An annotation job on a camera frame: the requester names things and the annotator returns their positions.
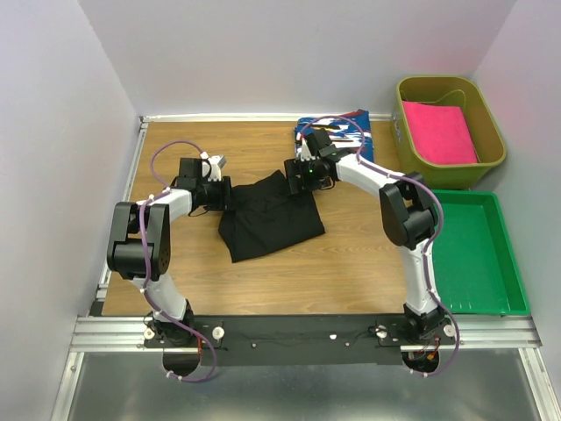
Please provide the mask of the black garment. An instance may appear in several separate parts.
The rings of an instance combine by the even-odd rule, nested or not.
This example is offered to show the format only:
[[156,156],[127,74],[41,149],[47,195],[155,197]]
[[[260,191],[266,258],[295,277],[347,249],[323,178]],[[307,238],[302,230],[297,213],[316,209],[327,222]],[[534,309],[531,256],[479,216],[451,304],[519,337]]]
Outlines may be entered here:
[[218,233],[234,263],[276,253],[325,234],[313,195],[292,195],[285,175],[277,170],[253,184],[231,191],[231,207]]

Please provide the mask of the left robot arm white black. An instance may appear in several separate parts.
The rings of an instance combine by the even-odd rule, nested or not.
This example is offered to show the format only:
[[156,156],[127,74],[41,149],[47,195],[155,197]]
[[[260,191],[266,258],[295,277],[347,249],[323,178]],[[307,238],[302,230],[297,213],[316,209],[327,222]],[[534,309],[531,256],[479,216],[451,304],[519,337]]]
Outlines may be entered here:
[[109,270],[138,288],[152,309],[149,329],[170,346],[191,346],[198,340],[191,305],[168,272],[171,224],[199,209],[229,209],[231,178],[222,175],[225,162],[222,155],[206,153],[181,158],[178,175],[159,194],[143,201],[119,202],[113,211]]

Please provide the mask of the blue white red patterned pants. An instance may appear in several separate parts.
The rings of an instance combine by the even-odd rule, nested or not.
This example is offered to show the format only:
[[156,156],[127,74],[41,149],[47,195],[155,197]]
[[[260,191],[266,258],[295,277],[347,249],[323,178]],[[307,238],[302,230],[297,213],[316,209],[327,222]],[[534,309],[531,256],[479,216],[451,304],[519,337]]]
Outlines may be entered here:
[[302,152],[302,135],[307,135],[319,129],[326,130],[332,143],[337,148],[356,152],[363,144],[360,149],[361,156],[370,162],[375,161],[369,111],[357,110],[335,117],[300,118],[294,128],[296,157]]

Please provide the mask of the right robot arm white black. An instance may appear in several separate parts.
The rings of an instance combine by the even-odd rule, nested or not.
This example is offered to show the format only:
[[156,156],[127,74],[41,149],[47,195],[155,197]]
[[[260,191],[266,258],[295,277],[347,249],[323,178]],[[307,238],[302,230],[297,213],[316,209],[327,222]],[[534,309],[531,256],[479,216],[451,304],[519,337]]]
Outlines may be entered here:
[[405,270],[404,335],[416,344],[431,338],[445,319],[432,260],[442,219],[437,214],[437,199],[423,177],[394,172],[363,159],[358,152],[338,148],[324,129],[304,136],[300,153],[284,161],[284,168],[293,195],[346,182],[379,200],[383,231],[400,249]]

